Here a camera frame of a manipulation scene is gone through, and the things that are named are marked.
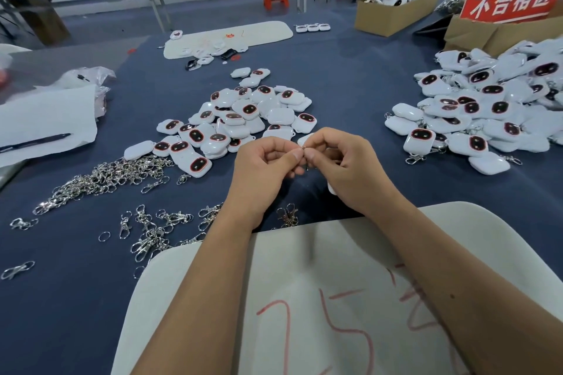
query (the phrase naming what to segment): fingernail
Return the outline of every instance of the fingernail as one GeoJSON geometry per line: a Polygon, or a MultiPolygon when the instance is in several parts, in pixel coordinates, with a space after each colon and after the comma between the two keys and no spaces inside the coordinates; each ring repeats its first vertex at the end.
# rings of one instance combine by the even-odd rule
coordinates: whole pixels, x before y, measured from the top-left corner
{"type": "Polygon", "coordinates": [[[301,160],[303,158],[303,149],[296,148],[295,150],[291,151],[291,154],[295,156],[297,160],[301,160]]]}
{"type": "Polygon", "coordinates": [[[313,156],[315,155],[315,152],[313,151],[312,148],[306,148],[305,149],[305,158],[310,162],[311,160],[313,160],[313,156]]]}

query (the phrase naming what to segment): open cardboard box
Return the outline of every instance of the open cardboard box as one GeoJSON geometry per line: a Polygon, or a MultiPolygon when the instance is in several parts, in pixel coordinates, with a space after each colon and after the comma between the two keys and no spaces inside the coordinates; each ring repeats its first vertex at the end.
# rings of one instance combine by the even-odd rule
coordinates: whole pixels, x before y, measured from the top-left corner
{"type": "Polygon", "coordinates": [[[420,18],[429,15],[438,0],[413,0],[400,6],[364,3],[358,0],[356,11],[357,30],[389,37],[420,18]]]}
{"type": "Polygon", "coordinates": [[[523,23],[482,23],[470,19],[452,18],[444,40],[445,50],[471,50],[478,47],[492,57],[498,57],[521,40],[541,42],[563,33],[563,0],[558,0],[545,19],[523,23]]]}

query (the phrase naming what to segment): hand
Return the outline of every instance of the hand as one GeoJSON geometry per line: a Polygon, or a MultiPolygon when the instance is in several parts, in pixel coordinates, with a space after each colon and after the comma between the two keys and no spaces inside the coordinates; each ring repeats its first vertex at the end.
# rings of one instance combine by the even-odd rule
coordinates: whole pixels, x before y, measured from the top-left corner
{"type": "Polygon", "coordinates": [[[285,177],[303,175],[303,149],[297,143],[277,137],[260,138],[244,144],[235,160],[229,194],[221,211],[244,214],[255,229],[272,204],[285,177]]]}
{"type": "Polygon", "coordinates": [[[396,191],[372,145],[358,135],[324,127],[304,147],[308,164],[321,171],[348,207],[363,215],[368,216],[377,198],[396,191]]]}

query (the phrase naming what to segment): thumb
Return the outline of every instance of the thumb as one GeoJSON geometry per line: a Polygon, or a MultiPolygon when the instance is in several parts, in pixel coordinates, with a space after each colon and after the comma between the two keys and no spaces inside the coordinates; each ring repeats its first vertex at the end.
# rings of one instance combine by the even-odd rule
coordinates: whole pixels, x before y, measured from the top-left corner
{"type": "Polygon", "coordinates": [[[279,176],[284,177],[289,173],[295,166],[303,158],[303,149],[296,148],[290,151],[289,153],[285,153],[281,158],[278,159],[277,162],[272,164],[272,167],[275,169],[276,173],[279,176]]]}
{"type": "Polygon", "coordinates": [[[314,148],[305,149],[305,158],[307,159],[307,162],[321,171],[327,180],[334,177],[340,169],[340,166],[334,163],[334,161],[330,160],[327,156],[314,148]]]}

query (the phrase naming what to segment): person's left hand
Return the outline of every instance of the person's left hand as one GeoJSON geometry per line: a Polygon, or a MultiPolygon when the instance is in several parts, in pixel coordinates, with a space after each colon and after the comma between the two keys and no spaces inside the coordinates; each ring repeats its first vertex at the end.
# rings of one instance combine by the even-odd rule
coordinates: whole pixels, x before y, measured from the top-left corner
{"type": "Polygon", "coordinates": [[[272,204],[285,177],[303,175],[306,163],[297,143],[277,137],[260,138],[240,147],[224,209],[248,216],[255,229],[272,204]]]}

